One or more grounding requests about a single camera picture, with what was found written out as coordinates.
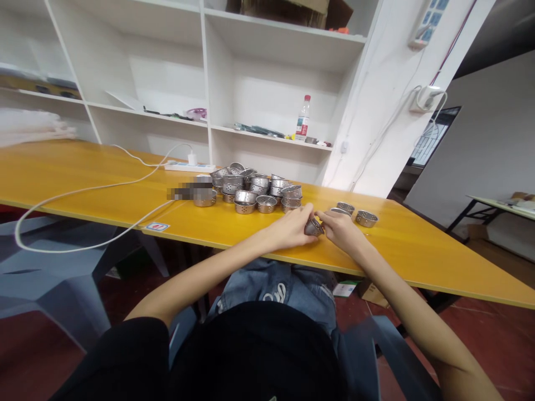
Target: person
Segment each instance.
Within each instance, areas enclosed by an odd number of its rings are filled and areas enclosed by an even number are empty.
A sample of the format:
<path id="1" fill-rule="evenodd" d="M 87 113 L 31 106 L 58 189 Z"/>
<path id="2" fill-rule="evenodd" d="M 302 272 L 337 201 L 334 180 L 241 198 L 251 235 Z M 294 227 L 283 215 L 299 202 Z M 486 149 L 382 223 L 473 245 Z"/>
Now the person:
<path id="1" fill-rule="evenodd" d="M 315 214 L 327 238 L 388 300 L 435 368 L 445 400 L 502 399 L 465 345 L 349 216 Z M 317 241 L 304 234 L 313 216 L 310 203 L 291 211 L 155 289 L 102 336 L 52 399 L 347 399 L 330 337 L 335 309 L 327 277 L 259 259 Z M 168 328 L 174 317 L 230 275 L 216 316 L 193 330 L 169 370 Z"/>

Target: white power strip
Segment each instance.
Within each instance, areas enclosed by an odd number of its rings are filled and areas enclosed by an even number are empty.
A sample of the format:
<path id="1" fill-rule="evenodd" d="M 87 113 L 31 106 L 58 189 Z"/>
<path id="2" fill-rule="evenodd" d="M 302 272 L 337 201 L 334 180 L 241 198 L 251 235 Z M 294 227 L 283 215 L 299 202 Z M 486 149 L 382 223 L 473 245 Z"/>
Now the white power strip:
<path id="1" fill-rule="evenodd" d="M 185 162 L 177 162 L 176 160 L 168 160 L 163 165 L 166 170 L 185 171 L 191 173 L 212 173 L 217 170 L 217 167 L 213 164 L 197 164 L 190 166 Z"/>

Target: bottle label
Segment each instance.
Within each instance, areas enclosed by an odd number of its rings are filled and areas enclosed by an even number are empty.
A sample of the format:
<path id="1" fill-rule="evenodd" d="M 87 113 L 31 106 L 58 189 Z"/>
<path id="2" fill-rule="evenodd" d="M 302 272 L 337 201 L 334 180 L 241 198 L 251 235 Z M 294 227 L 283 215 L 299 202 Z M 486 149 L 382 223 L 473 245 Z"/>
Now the bottle label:
<path id="1" fill-rule="evenodd" d="M 295 135 L 306 136 L 308 131 L 308 117 L 299 117 L 297 120 L 297 128 Z"/>

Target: black shirt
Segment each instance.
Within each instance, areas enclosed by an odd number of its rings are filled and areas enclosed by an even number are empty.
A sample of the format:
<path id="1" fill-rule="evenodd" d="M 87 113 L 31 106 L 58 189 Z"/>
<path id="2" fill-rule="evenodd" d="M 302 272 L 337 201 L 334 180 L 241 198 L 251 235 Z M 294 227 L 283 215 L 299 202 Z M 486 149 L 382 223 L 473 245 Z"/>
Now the black shirt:
<path id="1" fill-rule="evenodd" d="M 53 400 L 341 400 L 329 336 L 277 302 L 246 302 L 199 326 L 168 369 L 169 333 L 155 318 L 108 330 Z"/>

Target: person's right hand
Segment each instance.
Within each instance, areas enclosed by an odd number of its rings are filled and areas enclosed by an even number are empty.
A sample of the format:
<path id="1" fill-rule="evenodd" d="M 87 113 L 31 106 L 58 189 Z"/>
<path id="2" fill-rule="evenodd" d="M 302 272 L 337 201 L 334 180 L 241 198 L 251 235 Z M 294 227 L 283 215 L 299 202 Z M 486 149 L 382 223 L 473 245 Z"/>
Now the person's right hand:
<path id="1" fill-rule="evenodd" d="M 327 238 L 350 256 L 356 257 L 356 253 L 361 248 L 371 246 L 362 231 L 347 214 L 316 211 L 315 215 L 323 222 Z"/>

